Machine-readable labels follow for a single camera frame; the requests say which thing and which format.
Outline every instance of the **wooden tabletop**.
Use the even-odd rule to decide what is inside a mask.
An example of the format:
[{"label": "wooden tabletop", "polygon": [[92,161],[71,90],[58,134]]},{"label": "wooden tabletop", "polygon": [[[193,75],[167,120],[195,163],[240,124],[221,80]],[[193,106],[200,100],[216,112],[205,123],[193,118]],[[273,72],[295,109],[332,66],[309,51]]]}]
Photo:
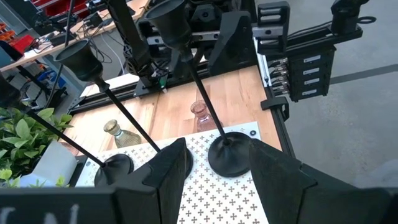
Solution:
[{"label": "wooden tabletop", "polygon": [[[271,111],[260,107],[266,94],[257,66],[207,78],[203,84],[224,126],[257,121],[261,139],[281,149]],[[201,100],[200,92],[195,83],[188,83],[123,104],[156,141],[196,132],[196,119],[190,111],[196,100]],[[65,130],[65,134],[93,154],[116,149],[113,136],[103,131],[111,119],[116,119],[122,129],[139,134],[114,105],[76,114],[70,122],[74,128]]]},{"label": "wooden tabletop", "polygon": [[[147,7],[147,6],[149,5],[149,3],[150,3],[150,0],[132,0],[132,1],[127,2],[127,5],[128,5],[130,8],[132,8],[132,9],[136,12],[136,13],[132,16],[132,18],[133,18],[134,20],[140,18],[140,17],[145,13],[145,9],[144,9],[144,8]],[[100,15],[103,19],[107,19],[107,18],[110,18],[110,17],[111,17],[111,16],[109,15],[108,10],[103,10],[103,11],[99,12],[99,15]],[[83,21],[81,21],[81,22],[79,22],[78,24],[76,24],[75,26],[73,26],[73,27],[70,29],[70,31],[71,31],[72,33],[75,33],[77,30],[79,30],[79,29],[82,27],[82,25],[83,25]],[[110,23],[108,26],[105,26],[105,27],[101,28],[101,29],[96,33],[96,35],[102,34],[102,33],[105,32],[105,31],[112,30],[112,29],[114,29],[115,27],[116,27],[115,23],[112,22],[112,23]],[[88,35],[93,34],[93,33],[95,32],[95,30],[96,30],[96,29],[90,30],[90,31],[88,32]],[[72,44],[72,43],[76,42],[77,40],[84,38],[84,34],[82,33],[82,31],[83,31],[83,29],[80,29],[80,32],[77,32],[77,33],[76,33],[76,34],[78,35],[78,38],[69,41],[69,43]],[[37,49],[36,51],[37,51],[37,52],[40,52],[41,50],[43,50],[43,49],[46,48],[46,47],[48,47],[47,44],[42,44],[42,45],[39,47],[39,49]],[[63,44],[60,44],[60,45],[55,46],[55,47],[49,47],[49,48],[43,50],[43,51],[42,51],[41,53],[39,53],[39,54],[37,54],[37,53],[35,53],[33,50],[31,50],[31,51],[29,51],[29,52],[26,52],[26,53],[24,54],[24,56],[23,56],[21,59],[19,59],[18,61],[14,62],[14,63],[12,63],[12,64],[10,64],[10,65],[7,65],[7,66],[5,66],[5,67],[3,67],[3,68],[0,68],[0,72],[4,72],[4,71],[6,71],[6,70],[15,68],[15,67],[17,67],[17,66],[19,66],[19,65],[25,64],[25,63],[27,63],[27,62],[31,62],[31,61],[33,61],[33,60],[35,60],[35,59],[44,57],[44,56],[46,56],[46,55],[48,55],[48,54],[52,54],[52,53],[54,53],[54,52],[56,52],[56,51],[58,51],[58,50],[61,50],[61,49],[63,49],[63,48],[64,48],[64,45],[63,45]]]}]

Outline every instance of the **gray floor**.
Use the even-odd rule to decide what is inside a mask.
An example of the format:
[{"label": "gray floor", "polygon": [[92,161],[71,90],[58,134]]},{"label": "gray floor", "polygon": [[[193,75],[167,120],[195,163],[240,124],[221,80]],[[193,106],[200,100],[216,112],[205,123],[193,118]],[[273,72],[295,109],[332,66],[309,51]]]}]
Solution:
[{"label": "gray floor", "polygon": [[[332,0],[288,2],[292,8],[290,32],[331,20]],[[362,16],[378,20],[363,26],[363,38],[336,46],[333,77],[397,63],[397,8],[396,0],[372,0],[362,7]],[[107,48],[101,39],[96,41],[101,49]],[[122,56],[121,46],[112,40],[108,43]],[[117,60],[112,53],[109,56]],[[104,67],[106,78],[115,77],[120,70],[118,63]],[[397,75],[394,72],[332,85],[326,97],[290,103],[291,118],[286,126],[297,158],[349,183],[398,159]],[[59,111],[65,111],[66,105]]]}]

